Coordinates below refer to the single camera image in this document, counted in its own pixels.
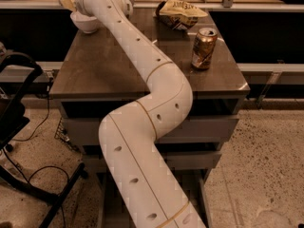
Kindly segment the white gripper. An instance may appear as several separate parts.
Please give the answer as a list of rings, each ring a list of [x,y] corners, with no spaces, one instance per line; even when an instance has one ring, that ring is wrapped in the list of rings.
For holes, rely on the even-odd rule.
[[[81,14],[87,16],[98,14],[99,0],[60,0],[60,2],[65,9],[70,11],[77,9]]]

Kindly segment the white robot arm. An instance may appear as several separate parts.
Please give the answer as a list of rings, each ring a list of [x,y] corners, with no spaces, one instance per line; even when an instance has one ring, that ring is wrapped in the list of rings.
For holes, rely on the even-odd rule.
[[[129,22],[129,0],[60,2],[102,22],[149,89],[148,95],[107,114],[99,127],[105,162],[135,226],[206,228],[155,146],[191,109],[193,93],[185,75]]]

